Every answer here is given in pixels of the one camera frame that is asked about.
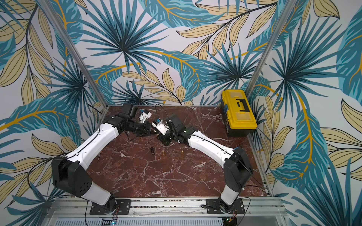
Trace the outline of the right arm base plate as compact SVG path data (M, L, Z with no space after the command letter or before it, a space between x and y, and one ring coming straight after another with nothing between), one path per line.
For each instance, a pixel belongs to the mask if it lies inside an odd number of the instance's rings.
M241 199L236 199L233 204L228 205L221 198L206 199L206 210L208 214L244 214L245 205Z

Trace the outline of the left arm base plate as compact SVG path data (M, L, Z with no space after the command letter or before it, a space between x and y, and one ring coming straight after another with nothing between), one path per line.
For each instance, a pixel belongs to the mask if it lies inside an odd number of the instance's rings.
M92 203L90 215L128 215L131 207L130 199L115 199L105 205Z

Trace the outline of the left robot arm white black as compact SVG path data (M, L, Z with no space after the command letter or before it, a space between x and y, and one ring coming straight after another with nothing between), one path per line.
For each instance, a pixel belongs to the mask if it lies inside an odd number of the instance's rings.
M116 205L115 198L92 181L87 169L108 143L124 131L140 137L158 134L148 121L141 123L125 114L109 115L99 129L78 148L65 157L55 157L52 160L53 185L71 195L112 210Z

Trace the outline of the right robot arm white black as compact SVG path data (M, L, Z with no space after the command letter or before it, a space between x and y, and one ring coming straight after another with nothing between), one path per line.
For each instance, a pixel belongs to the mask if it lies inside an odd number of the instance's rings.
M180 131L167 126L155 128L158 139L167 146L172 140L196 149L216 161L224 173L225 187L219 196L220 208L227 212L253 175L249 157L241 147L226 147L196 128L182 126Z

